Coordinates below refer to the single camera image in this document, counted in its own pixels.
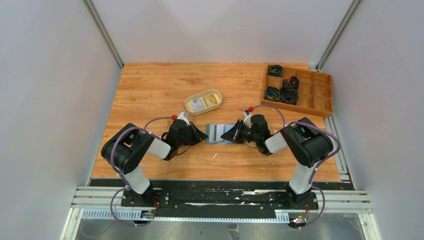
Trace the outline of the grey striped credit card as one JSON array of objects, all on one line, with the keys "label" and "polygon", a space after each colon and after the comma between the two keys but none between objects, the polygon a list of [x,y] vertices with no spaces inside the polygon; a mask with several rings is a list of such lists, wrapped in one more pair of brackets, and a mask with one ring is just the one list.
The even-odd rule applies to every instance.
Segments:
[{"label": "grey striped credit card", "polygon": [[224,124],[213,124],[211,126],[212,130],[212,142],[221,142],[224,139],[222,135],[225,133],[225,125]]}]

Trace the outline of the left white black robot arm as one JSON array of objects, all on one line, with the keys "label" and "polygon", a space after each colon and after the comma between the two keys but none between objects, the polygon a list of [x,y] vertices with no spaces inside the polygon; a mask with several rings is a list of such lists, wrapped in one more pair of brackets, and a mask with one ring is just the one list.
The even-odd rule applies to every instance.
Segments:
[{"label": "left white black robot arm", "polygon": [[140,167],[143,157],[150,154],[169,161],[179,154],[180,147],[195,146],[208,137],[193,122],[182,119],[173,120],[161,136],[128,123],[104,144],[100,154],[134,194],[135,202],[146,207],[154,197],[153,186]]}]

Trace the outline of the blue leather card holder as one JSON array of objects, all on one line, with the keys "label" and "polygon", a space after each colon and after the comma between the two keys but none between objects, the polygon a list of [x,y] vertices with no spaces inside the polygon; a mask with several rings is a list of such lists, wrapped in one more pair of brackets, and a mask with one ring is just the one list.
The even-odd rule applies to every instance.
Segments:
[{"label": "blue leather card holder", "polygon": [[229,131],[234,125],[233,124],[207,124],[206,134],[208,138],[205,140],[206,144],[209,145],[228,145],[234,144],[230,140],[225,140],[222,135]]}]

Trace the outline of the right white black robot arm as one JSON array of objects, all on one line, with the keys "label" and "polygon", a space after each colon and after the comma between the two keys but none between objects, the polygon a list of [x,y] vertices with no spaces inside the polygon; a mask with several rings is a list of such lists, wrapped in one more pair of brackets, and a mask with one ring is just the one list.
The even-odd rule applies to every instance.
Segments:
[{"label": "right white black robot arm", "polygon": [[292,209],[298,209],[305,203],[312,189],[316,168],[334,149],[326,133],[306,117],[271,134],[265,117],[255,114],[238,120],[221,138],[236,144],[253,142],[264,156],[290,149],[297,163],[294,175],[286,185],[283,200]]}]

